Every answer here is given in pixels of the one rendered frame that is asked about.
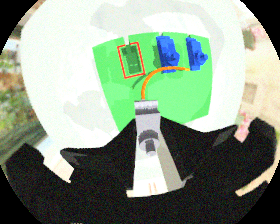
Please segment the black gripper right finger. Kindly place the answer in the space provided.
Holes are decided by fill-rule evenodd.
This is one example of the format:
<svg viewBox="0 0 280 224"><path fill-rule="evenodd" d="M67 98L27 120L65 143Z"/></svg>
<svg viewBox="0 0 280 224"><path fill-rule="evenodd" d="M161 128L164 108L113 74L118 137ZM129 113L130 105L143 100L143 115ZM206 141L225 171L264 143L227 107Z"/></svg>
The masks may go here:
<svg viewBox="0 0 280 224"><path fill-rule="evenodd" d="M200 132L164 116L161 116L160 123L160 133L168 145L181 181L191 179L192 173L211 155L213 148L236 135L237 129L238 124L232 124L217 131Z"/></svg>

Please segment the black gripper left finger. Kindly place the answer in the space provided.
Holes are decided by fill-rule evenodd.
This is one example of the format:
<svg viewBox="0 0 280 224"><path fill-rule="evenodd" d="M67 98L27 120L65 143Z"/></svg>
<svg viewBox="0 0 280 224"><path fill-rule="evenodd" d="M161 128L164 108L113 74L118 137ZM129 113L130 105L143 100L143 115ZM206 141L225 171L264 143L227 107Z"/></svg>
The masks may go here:
<svg viewBox="0 0 280 224"><path fill-rule="evenodd" d="M119 135L100 148L64 148L65 163L83 171L111 173L128 190L133 190L136 164L136 121L129 120Z"/></svg>

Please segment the green rectangular block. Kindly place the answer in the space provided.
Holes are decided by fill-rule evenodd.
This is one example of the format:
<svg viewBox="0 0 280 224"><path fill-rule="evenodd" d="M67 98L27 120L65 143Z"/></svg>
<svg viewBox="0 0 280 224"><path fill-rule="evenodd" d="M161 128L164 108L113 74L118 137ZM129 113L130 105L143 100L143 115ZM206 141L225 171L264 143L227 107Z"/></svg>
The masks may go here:
<svg viewBox="0 0 280 224"><path fill-rule="evenodd" d="M119 133L135 119L133 101L141 99L141 85L152 75L144 89L145 100L159 100L161 116L176 123L187 123L208 115L212 96L212 56L208 37L147 32L116 37L92 47L97 73L103 85L105 99Z"/></svg>

